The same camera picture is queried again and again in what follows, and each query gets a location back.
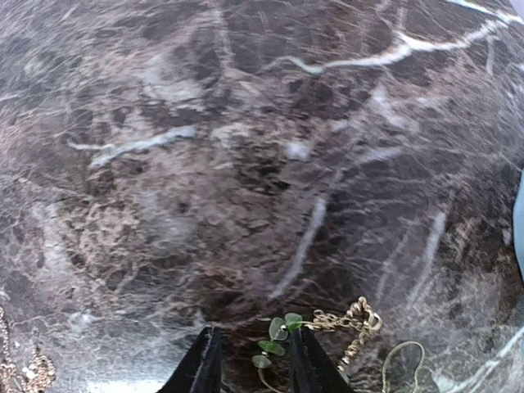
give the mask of round leaf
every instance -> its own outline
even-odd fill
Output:
[[[257,368],[269,368],[272,364],[271,360],[269,360],[263,355],[255,355],[251,358],[251,360],[253,360],[253,364]]]
[[[287,331],[281,329],[282,325],[286,325],[286,321],[282,318],[273,318],[269,325],[269,336],[271,340],[282,341],[287,339]]]
[[[302,322],[302,316],[299,314],[289,313],[284,317],[286,319],[286,328],[289,333],[293,333],[298,329]]]
[[[259,341],[259,347],[268,354],[274,354],[278,356],[284,356],[286,354],[286,351],[282,348],[282,346],[275,341]]]

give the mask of green leaf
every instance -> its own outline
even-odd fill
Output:
[[[268,354],[275,354],[278,356],[284,356],[286,354],[286,351],[282,346],[275,341],[259,341],[259,347]]]
[[[299,314],[289,313],[284,318],[286,319],[286,328],[289,333],[293,333],[301,326],[302,316]]]
[[[269,360],[267,357],[263,355],[255,355],[251,358],[253,360],[253,364],[257,368],[269,368],[271,367],[271,360]]]
[[[285,326],[286,321],[282,318],[273,318],[269,325],[269,336],[271,340],[282,341],[287,339],[289,333],[281,329],[282,325]]]

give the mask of blue object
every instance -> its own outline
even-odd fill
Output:
[[[513,246],[524,282],[524,172],[521,175],[521,184],[513,206]]]

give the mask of dark marble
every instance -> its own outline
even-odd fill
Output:
[[[348,369],[355,391],[381,390],[403,340],[427,349],[424,392],[524,391],[524,22],[508,3],[0,14],[0,304],[17,358],[34,342],[54,359],[50,393],[152,393],[207,323],[231,391],[265,391],[259,318],[359,296],[384,327]],[[318,338],[337,359],[351,337]],[[418,359],[402,353],[393,391]]]

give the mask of marble surface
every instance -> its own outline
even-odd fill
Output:
[[[31,342],[54,359],[50,393],[152,393],[207,323],[226,332],[228,389],[262,392],[258,319],[358,296],[384,328],[348,370],[356,392],[381,390],[403,340],[427,349],[426,393],[524,392],[524,23],[508,2],[0,15],[0,303],[20,362]],[[349,340],[318,338],[334,359]],[[396,358],[395,392],[417,361]]]

